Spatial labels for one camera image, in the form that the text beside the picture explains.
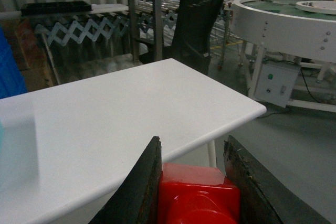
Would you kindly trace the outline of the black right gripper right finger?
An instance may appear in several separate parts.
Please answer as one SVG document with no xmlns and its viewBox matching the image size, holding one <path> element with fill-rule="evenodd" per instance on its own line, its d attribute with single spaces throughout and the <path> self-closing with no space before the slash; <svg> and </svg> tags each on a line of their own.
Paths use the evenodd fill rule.
<svg viewBox="0 0 336 224">
<path fill-rule="evenodd" d="M 223 157 L 226 176 L 240 189 L 240 223 L 327 223 L 231 135 Z"/>
</svg>

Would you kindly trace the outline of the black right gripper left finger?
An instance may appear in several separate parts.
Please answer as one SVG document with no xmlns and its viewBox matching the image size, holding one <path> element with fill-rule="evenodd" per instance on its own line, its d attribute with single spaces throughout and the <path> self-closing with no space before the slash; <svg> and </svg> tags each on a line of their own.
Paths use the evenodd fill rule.
<svg viewBox="0 0 336 224">
<path fill-rule="evenodd" d="M 124 182 L 90 222 L 156 223 L 161 172 L 161 142 L 154 136 Z"/>
</svg>

